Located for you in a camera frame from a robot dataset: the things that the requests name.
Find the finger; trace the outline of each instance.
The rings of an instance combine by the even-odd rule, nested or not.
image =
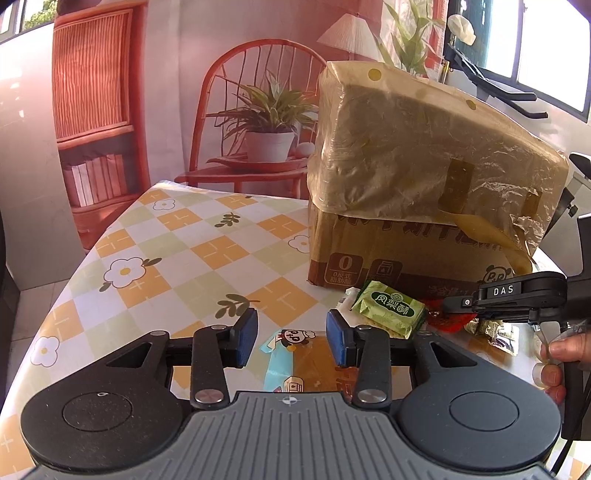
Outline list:
[[[561,362],[591,362],[591,333],[573,335],[550,343],[550,355]]]
[[[548,396],[556,403],[560,405],[564,401],[564,397],[566,396],[566,388],[564,385],[559,385],[558,387],[550,387],[546,390]]]
[[[540,356],[539,359],[543,362],[546,362],[550,359],[550,355],[548,354],[548,345],[546,343],[542,343],[540,345]]]
[[[562,383],[562,369],[558,365],[545,365],[542,369],[541,380],[548,387],[557,387]]]

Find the tree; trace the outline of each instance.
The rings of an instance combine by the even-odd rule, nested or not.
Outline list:
[[[57,0],[44,0],[43,9],[32,14],[29,20],[25,20],[22,30],[29,30],[45,22],[51,22],[56,17]]]

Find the tablecloth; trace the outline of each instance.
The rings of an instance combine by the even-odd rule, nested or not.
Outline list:
[[[33,465],[20,412],[35,393],[152,330],[192,336],[203,326],[231,325],[245,305],[256,307],[259,334],[249,362],[225,374],[231,396],[261,390],[269,356],[260,344],[278,329],[324,330],[326,312],[342,297],[306,281],[308,253],[305,200],[167,181],[150,188],[88,253],[25,355],[0,413],[0,479],[20,478]],[[468,334],[454,341],[531,381],[531,332],[521,332],[516,358]],[[394,381],[404,395],[405,369],[394,371]],[[189,368],[175,368],[173,393],[187,398],[189,382]],[[591,448],[576,444],[561,477],[577,478],[589,458]]]

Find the book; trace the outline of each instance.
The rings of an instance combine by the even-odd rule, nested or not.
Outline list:
[[[117,163],[114,155],[107,155],[105,157],[107,163],[107,170],[109,171],[109,184],[113,190],[113,197],[121,196],[121,187],[119,186],[119,177],[117,175]]]
[[[86,160],[86,171],[88,172],[88,182],[90,184],[90,194],[92,195],[92,203],[96,203],[99,201],[99,197],[96,194],[96,179],[95,179],[95,172],[92,168],[92,160]]]
[[[79,207],[80,200],[78,198],[78,191],[76,189],[72,167],[70,165],[65,165],[62,168],[62,172],[64,174],[64,185],[66,186],[66,194],[68,195],[68,200],[70,200],[70,205],[73,207]]]
[[[115,164],[117,165],[117,178],[119,179],[119,188],[121,195],[127,195],[127,181],[125,180],[125,166],[123,164],[123,155],[115,155]]]
[[[111,199],[115,195],[113,195],[113,185],[111,185],[111,176],[109,175],[109,164],[107,162],[107,157],[100,158],[100,167],[103,171],[103,176],[105,178],[105,188],[107,190],[107,198]]]
[[[86,163],[78,165],[78,171],[80,172],[80,181],[82,183],[82,191],[84,192],[84,200],[86,205],[94,204],[92,197],[92,190],[90,189],[90,178],[88,175],[88,168]]]
[[[102,157],[93,158],[92,160],[92,170],[95,174],[95,182],[96,182],[96,195],[98,197],[98,202],[104,202],[108,200],[107,196],[107,189],[105,185],[105,177],[103,175],[103,168],[102,168]]]
[[[74,184],[76,185],[76,194],[81,207],[86,206],[86,199],[84,198],[84,189],[82,188],[82,177],[80,176],[80,168],[78,165],[72,165],[72,175],[74,176]]]

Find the wall mural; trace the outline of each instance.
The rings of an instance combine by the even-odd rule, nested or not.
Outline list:
[[[53,111],[83,247],[162,179],[307,198],[326,62],[436,78],[446,14],[447,0],[59,0]]]

